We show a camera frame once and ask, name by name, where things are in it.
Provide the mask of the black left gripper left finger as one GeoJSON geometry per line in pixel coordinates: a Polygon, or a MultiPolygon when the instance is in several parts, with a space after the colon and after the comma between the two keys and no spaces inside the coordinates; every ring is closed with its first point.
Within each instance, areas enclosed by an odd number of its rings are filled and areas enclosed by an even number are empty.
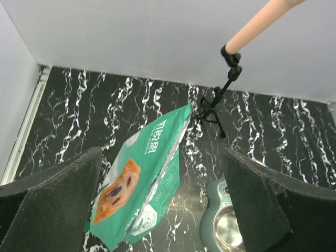
{"type": "Polygon", "coordinates": [[[1,186],[1,251],[78,251],[101,170],[90,148],[1,186]]]}

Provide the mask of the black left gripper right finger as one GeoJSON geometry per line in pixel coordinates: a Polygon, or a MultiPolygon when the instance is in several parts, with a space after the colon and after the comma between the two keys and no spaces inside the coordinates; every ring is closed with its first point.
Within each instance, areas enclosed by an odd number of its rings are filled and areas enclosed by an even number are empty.
{"type": "Polygon", "coordinates": [[[247,251],[335,251],[335,191],[229,148],[224,175],[247,251]]]}

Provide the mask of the green pet food bag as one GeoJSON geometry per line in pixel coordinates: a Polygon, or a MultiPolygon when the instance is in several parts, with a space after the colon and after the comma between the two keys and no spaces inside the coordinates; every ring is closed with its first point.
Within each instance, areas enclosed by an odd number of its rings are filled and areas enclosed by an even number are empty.
{"type": "Polygon", "coordinates": [[[89,231],[110,251],[157,227],[180,184],[179,144],[192,104],[166,113],[122,145],[98,193],[89,231]]]}

